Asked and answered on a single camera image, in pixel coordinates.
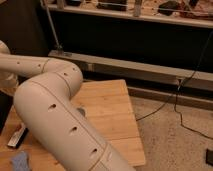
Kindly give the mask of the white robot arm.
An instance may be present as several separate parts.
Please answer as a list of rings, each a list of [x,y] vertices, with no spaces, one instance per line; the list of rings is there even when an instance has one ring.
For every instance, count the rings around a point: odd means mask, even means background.
[[[0,40],[0,73],[15,83],[14,107],[26,127],[67,171],[135,171],[70,103],[83,82],[72,62],[48,57],[12,55]]]

